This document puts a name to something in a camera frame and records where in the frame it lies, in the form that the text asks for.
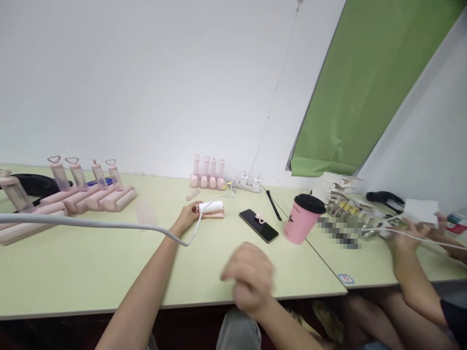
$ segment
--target white wall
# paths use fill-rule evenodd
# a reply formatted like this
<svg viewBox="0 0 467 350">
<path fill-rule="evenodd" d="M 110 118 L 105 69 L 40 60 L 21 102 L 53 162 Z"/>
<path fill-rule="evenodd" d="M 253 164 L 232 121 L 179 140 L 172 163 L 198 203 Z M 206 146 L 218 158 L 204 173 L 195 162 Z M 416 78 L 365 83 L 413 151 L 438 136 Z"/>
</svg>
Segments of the white wall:
<svg viewBox="0 0 467 350">
<path fill-rule="evenodd" d="M 305 0 L 296 17 L 296 0 L 1 1 L 0 162 L 188 177 L 199 153 L 233 175 L 262 144 L 255 171 L 288 180 L 343 4 Z"/>
<path fill-rule="evenodd" d="M 467 11 L 423 71 L 359 176 L 371 191 L 467 206 Z"/>
</svg>

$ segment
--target pink cup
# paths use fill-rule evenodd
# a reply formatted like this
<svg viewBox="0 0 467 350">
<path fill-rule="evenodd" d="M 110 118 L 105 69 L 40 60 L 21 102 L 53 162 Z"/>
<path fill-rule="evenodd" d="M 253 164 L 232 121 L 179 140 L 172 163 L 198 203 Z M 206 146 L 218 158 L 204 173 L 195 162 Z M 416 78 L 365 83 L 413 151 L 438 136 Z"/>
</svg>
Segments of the pink cup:
<svg viewBox="0 0 467 350">
<path fill-rule="evenodd" d="M 326 212 L 324 203 L 309 194 L 299 194 L 294 203 L 285 228 L 286 238 L 294 244 L 304 242 L 318 218 Z"/>
</svg>

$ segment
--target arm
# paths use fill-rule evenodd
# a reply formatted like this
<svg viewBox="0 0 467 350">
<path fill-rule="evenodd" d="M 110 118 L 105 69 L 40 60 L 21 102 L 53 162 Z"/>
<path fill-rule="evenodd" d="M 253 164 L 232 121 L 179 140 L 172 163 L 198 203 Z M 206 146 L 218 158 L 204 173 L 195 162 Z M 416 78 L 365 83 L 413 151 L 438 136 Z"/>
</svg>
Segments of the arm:
<svg viewBox="0 0 467 350">
<path fill-rule="evenodd" d="M 414 223 L 409 222 L 409 225 L 410 230 L 405 232 L 418 238 L 426 237 L 430 231 L 426 226 L 417 230 Z M 441 299 L 428 281 L 415 253 L 419 245 L 420 241 L 396 234 L 393 243 L 395 277 L 400 283 L 404 300 L 408 306 L 426 319 L 447 326 L 441 309 Z"/>
<path fill-rule="evenodd" d="M 199 217 L 192 209 L 183 207 L 180 216 L 169 231 L 180 237 L 193 220 Z M 151 336 L 157 312 L 169 282 L 178 244 L 165 237 L 154 255 L 134 281 L 122 303 L 102 335 L 97 350 L 145 350 Z"/>
<path fill-rule="evenodd" d="M 271 296 L 272 270 L 268 257 L 245 242 L 231 256 L 221 280 L 235 279 L 235 304 L 263 326 L 278 350 L 322 349 Z"/>
<path fill-rule="evenodd" d="M 448 223 L 447 218 L 439 212 L 437 212 L 435 215 L 438 217 L 438 229 L 432 229 L 430 233 L 428 234 L 428 238 L 438 243 L 446 243 L 450 245 L 456 245 L 459 247 L 465 247 L 464 245 L 460 244 L 455 239 L 445 234 L 446 225 Z M 467 263 L 467 250 L 456 249 L 456 248 L 447 247 L 444 245 L 442 245 L 441 247 L 455 259 L 460 260 L 463 263 Z"/>
</svg>

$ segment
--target white cable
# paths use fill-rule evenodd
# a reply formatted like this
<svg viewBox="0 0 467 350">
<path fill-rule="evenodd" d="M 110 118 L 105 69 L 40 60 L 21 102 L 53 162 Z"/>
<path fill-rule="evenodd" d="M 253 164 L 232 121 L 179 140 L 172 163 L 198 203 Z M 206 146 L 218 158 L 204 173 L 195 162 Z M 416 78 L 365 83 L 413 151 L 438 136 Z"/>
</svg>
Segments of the white cable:
<svg viewBox="0 0 467 350">
<path fill-rule="evenodd" d="M 364 228 L 362 229 L 361 231 L 371 231 L 371 230 L 377 230 L 377 231 L 383 231 L 383 230 L 386 230 L 386 231 L 391 231 L 391 232 L 397 232 L 397 233 L 400 233 L 400 234 L 403 234 L 404 236 L 408 236 L 408 237 L 411 237 L 413 239 L 416 239 L 418 241 L 422 241 L 422 242 L 428 242 L 428 243 L 434 243 L 434 244 L 437 244 L 437 245 L 444 245 L 444 246 L 448 246 L 448 247 L 451 247 L 451 248 L 457 248 L 457 249 L 460 249 L 460 250 L 467 250 L 467 248 L 465 247 L 461 247 L 461 246 L 458 246 L 458 245 L 450 245 L 450 244 L 447 244 L 447 243 L 439 243 L 439 242 L 435 242 L 435 241 L 430 241 L 430 240 L 424 240 L 422 238 L 418 238 L 418 237 L 415 237 L 415 236 L 412 236 L 408 233 L 405 233 L 403 231 L 398 231 L 398 230 L 395 230 L 395 229 L 392 229 L 392 228 L 385 228 L 385 227 L 376 227 L 376 228 Z"/>
<path fill-rule="evenodd" d="M 244 172 L 243 170 L 237 173 L 235 177 L 232 179 L 232 181 L 235 180 L 235 178 Z M 234 191 L 232 189 L 232 186 L 230 187 L 232 191 L 232 196 L 224 196 L 224 195 L 219 195 L 216 198 L 214 198 L 207 206 L 205 206 L 201 212 L 199 213 L 199 219 L 198 223 L 196 225 L 195 233 L 193 236 L 190 238 L 188 243 L 182 241 L 180 238 L 174 236 L 172 233 L 169 232 L 169 230 L 159 227 L 159 226 L 153 226 L 153 225 L 146 225 L 146 224 L 133 224 L 133 223 L 114 223 L 114 222 L 106 222 L 106 221 L 96 221 L 96 220 L 85 220 L 85 219 L 76 219 L 73 217 L 68 217 L 68 216 L 50 216 L 46 214 L 21 214 L 21 213 L 15 213 L 15 214 L 0 214 L 0 224 L 9 224 L 9 223 L 29 223 L 29 224 L 48 224 L 48 225 L 65 225 L 65 226 L 78 226 L 78 227 L 90 227 L 90 228 L 132 228 L 132 229 L 140 229 L 140 230 L 151 230 L 151 231 L 157 231 L 160 233 L 163 233 L 167 237 L 171 238 L 175 242 L 177 242 L 179 245 L 182 246 L 189 246 L 190 243 L 193 241 L 195 238 L 197 232 L 198 232 L 198 227 L 199 223 L 201 221 L 201 218 L 203 216 L 203 212 L 206 210 L 207 207 L 209 207 L 216 199 L 220 197 L 224 198 L 235 198 L 234 197 Z"/>
<path fill-rule="evenodd" d="M 284 204 L 288 207 L 288 210 L 292 210 L 292 206 L 290 206 L 290 205 L 287 203 L 286 188 L 285 188 L 284 186 L 282 186 L 282 184 L 281 184 L 281 182 L 279 181 L 279 179 L 276 178 L 274 175 L 267 174 L 267 173 L 261 173 L 261 174 L 258 176 L 258 179 L 261 179 L 261 175 L 271 176 L 271 177 L 274 177 L 274 178 L 276 179 L 276 181 L 279 183 L 279 185 L 281 185 L 282 190 L 284 191 Z"/>
</svg>

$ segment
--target blue object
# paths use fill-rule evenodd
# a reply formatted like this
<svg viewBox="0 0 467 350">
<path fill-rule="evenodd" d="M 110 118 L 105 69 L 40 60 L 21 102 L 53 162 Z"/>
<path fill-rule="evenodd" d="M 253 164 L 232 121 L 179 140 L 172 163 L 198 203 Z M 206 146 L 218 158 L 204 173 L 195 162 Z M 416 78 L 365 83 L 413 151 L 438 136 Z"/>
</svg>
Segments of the blue object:
<svg viewBox="0 0 467 350">
<path fill-rule="evenodd" d="M 106 182 L 107 182 L 107 186 L 110 186 L 112 184 L 112 178 L 106 177 Z M 97 185 L 96 180 L 88 182 L 88 186 L 94 186 L 94 185 Z"/>
</svg>

